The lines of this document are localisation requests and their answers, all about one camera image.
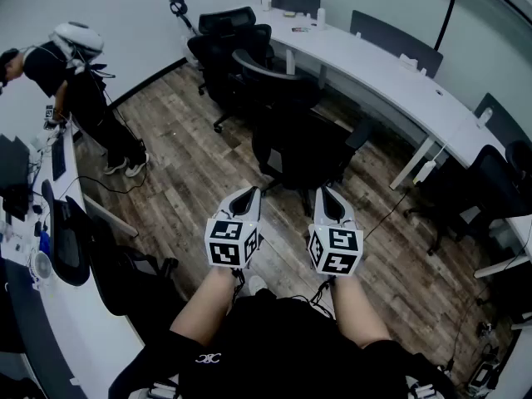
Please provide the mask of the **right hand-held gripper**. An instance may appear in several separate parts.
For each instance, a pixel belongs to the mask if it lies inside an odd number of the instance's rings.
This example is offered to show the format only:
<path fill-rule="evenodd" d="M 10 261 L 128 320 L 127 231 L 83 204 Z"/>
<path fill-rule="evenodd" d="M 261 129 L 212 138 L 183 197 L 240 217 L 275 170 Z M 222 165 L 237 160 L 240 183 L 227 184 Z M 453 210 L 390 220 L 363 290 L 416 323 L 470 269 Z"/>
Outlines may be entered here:
<path fill-rule="evenodd" d="M 352 276 L 363 255 L 363 231 L 353 207 L 336 191 L 316 191 L 313 223 L 308 226 L 308 252 L 317 273 Z"/>

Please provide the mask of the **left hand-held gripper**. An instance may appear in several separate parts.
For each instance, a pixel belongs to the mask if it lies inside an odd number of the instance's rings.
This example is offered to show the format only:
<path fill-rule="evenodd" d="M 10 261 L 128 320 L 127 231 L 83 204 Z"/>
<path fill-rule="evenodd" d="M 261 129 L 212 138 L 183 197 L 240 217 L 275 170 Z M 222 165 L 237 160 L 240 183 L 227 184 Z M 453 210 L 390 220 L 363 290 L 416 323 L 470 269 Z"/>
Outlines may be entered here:
<path fill-rule="evenodd" d="M 204 244 L 211 266 L 242 269 L 259 248 L 261 191 L 256 186 L 224 198 L 207 220 Z"/>

